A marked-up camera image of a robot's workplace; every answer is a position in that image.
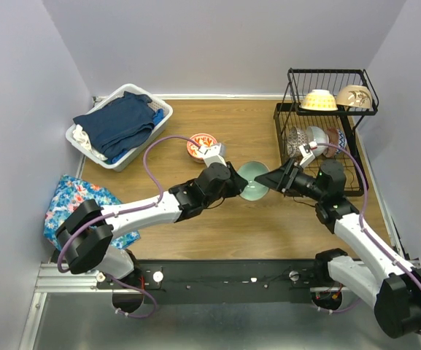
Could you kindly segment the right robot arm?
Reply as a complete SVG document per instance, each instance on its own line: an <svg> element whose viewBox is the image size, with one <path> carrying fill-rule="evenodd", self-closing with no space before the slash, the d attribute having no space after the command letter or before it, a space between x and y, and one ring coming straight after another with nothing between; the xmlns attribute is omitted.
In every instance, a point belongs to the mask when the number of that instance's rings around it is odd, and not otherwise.
<svg viewBox="0 0 421 350"><path fill-rule="evenodd" d="M340 250L319 253L313 279L327 286L333 281L355 293L374 312L391 338L421 335L421 268L394 252L368 226L345 196L346 176L341 163L324 161L316 176L305 174L294 160L255 177L255 181L283 195L300 194L316 202L319 221L348 244L363 262L359 266Z"/></svg>

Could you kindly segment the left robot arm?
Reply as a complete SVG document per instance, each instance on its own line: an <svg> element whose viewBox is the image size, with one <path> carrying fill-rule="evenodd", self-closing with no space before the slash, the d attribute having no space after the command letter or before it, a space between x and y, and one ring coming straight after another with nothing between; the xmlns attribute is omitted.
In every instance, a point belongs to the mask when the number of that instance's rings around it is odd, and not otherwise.
<svg viewBox="0 0 421 350"><path fill-rule="evenodd" d="M134 259L113 246L113 240L153 225L194 218L215 201L242 194L247 184L231 163L212 163L195 179L153 198L110 206L84 201L56 232L61 245L58 269L72 274L97 270L123 288L132 287L139 277Z"/></svg>

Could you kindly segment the celadon green bowl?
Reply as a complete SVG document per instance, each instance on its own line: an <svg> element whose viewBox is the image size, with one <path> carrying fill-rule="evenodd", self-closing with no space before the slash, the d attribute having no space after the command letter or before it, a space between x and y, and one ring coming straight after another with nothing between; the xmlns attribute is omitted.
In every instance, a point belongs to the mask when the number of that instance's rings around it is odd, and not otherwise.
<svg viewBox="0 0 421 350"><path fill-rule="evenodd" d="M237 173L247 181L247 185L240 194L240 197L247 201L259 201L263 198L268 193L269 188L256 182L255 178L268 171L268 167L258 161L250 161L242 165Z"/></svg>

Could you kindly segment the orange floral pattern bowl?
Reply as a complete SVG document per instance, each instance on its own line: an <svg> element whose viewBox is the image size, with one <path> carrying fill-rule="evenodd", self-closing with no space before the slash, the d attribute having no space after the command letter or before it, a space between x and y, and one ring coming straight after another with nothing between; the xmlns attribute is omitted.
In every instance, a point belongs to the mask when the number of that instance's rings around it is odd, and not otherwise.
<svg viewBox="0 0 421 350"><path fill-rule="evenodd" d="M207 147L212 146L217 143L217 139L207 133L197 133L190 137L190 141L186 144L186 149L189 154L199 155L198 149L200 146L204 145Z"/></svg>

